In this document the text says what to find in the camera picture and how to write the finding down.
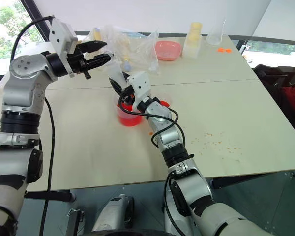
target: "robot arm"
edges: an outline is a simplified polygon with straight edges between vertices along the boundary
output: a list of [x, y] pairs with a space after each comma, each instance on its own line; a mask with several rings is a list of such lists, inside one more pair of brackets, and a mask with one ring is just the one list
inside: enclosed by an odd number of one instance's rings
[[[120, 100], [132, 104], [133, 110], [144, 114], [171, 118], [170, 110], [162, 106], [157, 98], [151, 98], [148, 75], [138, 72], [127, 76], [128, 87], [119, 90]], [[163, 118], [148, 117], [154, 133], [171, 125]], [[203, 236], [270, 236], [251, 221], [226, 204], [213, 200], [207, 181], [189, 155], [176, 126], [156, 136], [159, 150], [168, 167], [170, 193], [176, 209], [182, 217], [190, 216]], [[166, 226], [169, 233], [177, 234], [173, 227]]]
[[84, 73], [102, 66], [108, 54], [85, 60], [84, 52], [97, 51], [105, 42], [92, 41], [77, 45], [69, 25], [53, 19], [50, 41], [56, 53], [21, 56], [12, 61], [10, 77], [4, 86], [0, 128], [0, 236], [15, 235], [17, 219], [26, 187], [42, 174], [43, 153], [38, 126], [43, 110], [45, 90], [57, 77]]

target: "clear plastic bag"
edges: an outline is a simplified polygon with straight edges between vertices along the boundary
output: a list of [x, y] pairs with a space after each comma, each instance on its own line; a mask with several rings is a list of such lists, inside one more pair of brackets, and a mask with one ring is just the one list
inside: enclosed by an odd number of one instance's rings
[[157, 31], [145, 36], [128, 29], [106, 25], [94, 28], [82, 42], [95, 40], [95, 36], [97, 40], [106, 42], [107, 46], [101, 49], [101, 52], [85, 55], [87, 59], [98, 53], [109, 51], [114, 54], [120, 64], [127, 61], [134, 70], [158, 73], [158, 59], [155, 51]]

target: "plastic bottle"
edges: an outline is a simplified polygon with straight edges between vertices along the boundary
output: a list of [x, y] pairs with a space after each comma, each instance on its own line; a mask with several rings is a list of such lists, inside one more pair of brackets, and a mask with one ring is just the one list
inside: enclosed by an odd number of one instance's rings
[[183, 58], [197, 58], [200, 50], [202, 36], [200, 35], [202, 24], [192, 22], [189, 33], [187, 34], [185, 44], [182, 49]]

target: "red plastic cup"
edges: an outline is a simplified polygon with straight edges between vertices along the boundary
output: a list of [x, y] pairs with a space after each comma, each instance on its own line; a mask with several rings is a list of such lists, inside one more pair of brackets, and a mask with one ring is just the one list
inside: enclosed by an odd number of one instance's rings
[[[127, 111], [132, 111], [132, 106], [130, 105], [125, 105], [122, 103], [122, 107]], [[117, 105], [117, 116], [119, 122], [124, 126], [135, 126], [137, 124], [140, 124], [140, 122], [142, 121], [142, 116], [128, 114], [122, 111], [119, 105]]]

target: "transparent container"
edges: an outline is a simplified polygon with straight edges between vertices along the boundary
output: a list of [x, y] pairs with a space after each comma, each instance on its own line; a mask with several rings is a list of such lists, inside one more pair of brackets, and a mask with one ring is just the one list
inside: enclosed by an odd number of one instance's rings
[[200, 22], [192, 22], [189, 33], [182, 49], [183, 58], [197, 58], [200, 50], [202, 36], [200, 35], [202, 24]]
[[214, 27], [211, 29], [210, 33], [206, 37], [206, 43], [217, 46], [222, 42], [223, 29], [225, 25], [226, 18], [222, 18], [217, 21]]

